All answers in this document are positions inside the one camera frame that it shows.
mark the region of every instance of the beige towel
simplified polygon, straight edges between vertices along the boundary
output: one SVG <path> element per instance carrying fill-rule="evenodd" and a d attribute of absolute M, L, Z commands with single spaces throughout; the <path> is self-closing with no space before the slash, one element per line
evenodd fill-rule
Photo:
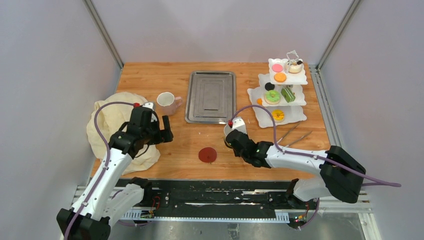
<path fill-rule="evenodd" d="M 116 101 L 139 103 L 141 105 L 147 102 L 144 97 L 137 94 L 130 92 L 120 92 L 113 94 L 104 101 L 97 101 L 94 103 L 94 111 L 91 114 L 91 119 L 87 124 L 87 136 L 88 142 L 91 145 L 91 149 L 95 157 L 98 159 L 103 159 L 105 157 L 106 146 L 97 133 L 96 128 L 94 127 L 94 115 L 96 114 L 96 111 L 104 104 Z M 124 104 L 109 105 L 101 110 L 101 112 L 98 114 L 97 122 L 101 133 L 104 135 L 107 141 L 110 140 L 111 135 L 116 133 L 116 131 L 118 131 L 119 127 L 124 122 L 128 122 L 130 120 L 132 110 L 133 108 L 131 106 Z M 143 153 L 146 150 L 146 147 L 147 145 L 144 145 L 143 149 L 141 149 L 137 155 Z M 123 175 L 136 171 L 143 171 L 150 168 L 158 161 L 160 156 L 161 154 L 159 153 L 159 150 L 157 150 L 154 145 L 151 145 L 146 153 L 132 160 L 132 162 L 123 172 Z"/>

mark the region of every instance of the wooden table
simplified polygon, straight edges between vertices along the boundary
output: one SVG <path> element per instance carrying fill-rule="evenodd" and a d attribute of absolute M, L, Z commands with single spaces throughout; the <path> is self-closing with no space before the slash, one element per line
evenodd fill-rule
<path fill-rule="evenodd" d="M 290 143 L 309 131 L 313 131 L 302 141 L 293 144 L 292 148 L 306 150 L 327 150 L 330 147 L 320 106 L 308 66 L 305 64 L 308 85 L 303 85 L 306 106 L 303 112 L 307 120 L 283 141 Z M 148 179 L 203 179 L 203 180 L 246 180 L 246 181 L 290 181 L 295 178 L 311 178 L 313 175 L 287 168 L 257 168 L 235 157 L 233 150 L 224 145 L 224 125 L 222 124 L 190 124 L 184 119 L 186 98 L 190 73 L 193 71 L 231 71 L 236 76 L 237 109 L 250 105 L 247 89 L 259 86 L 258 74 L 269 72 L 268 63 L 238 62 L 193 62 L 193 63 L 126 63 L 119 81 L 117 92 L 131 92 L 155 102 L 162 92 L 171 92 L 184 99 L 177 113 L 169 117 L 174 138 L 172 142 L 156 146 L 160 158 L 146 171 L 138 171 L 123 175 L 123 178 Z M 255 142 L 273 140 L 273 129 L 260 128 L 254 111 L 246 109 L 239 114 L 247 125 L 247 133 Z M 296 123 L 277 127 L 277 138 L 282 136 Z M 215 162 L 204 163 L 199 160 L 198 153 L 202 148 L 213 147 L 218 156 Z M 94 164 L 92 175 L 99 167 L 100 161 Z"/>

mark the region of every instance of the silver tray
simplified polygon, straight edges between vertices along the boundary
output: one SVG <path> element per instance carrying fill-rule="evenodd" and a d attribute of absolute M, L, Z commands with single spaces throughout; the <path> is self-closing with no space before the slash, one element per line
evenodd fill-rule
<path fill-rule="evenodd" d="M 194 71 L 188 83 L 185 120 L 226 124 L 236 113 L 236 75 L 230 71 Z"/>

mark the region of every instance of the green cake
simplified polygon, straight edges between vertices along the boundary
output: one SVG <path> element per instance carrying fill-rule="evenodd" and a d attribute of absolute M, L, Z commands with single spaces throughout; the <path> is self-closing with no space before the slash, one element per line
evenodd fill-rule
<path fill-rule="evenodd" d="M 296 99 L 295 94 L 292 92 L 290 87 L 285 87 L 281 90 L 282 97 L 288 102 L 291 103 Z"/>

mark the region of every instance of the white mug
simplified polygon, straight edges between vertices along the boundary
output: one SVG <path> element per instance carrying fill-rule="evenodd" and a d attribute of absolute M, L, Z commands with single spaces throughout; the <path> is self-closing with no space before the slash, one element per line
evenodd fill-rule
<path fill-rule="evenodd" d="M 183 103 L 180 96 L 175 97 L 170 92 L 162 92 L 156 98 L 157 104 L 162 108 L 163 114 L 171 116 L 177 111 L 177 108 Z"/>

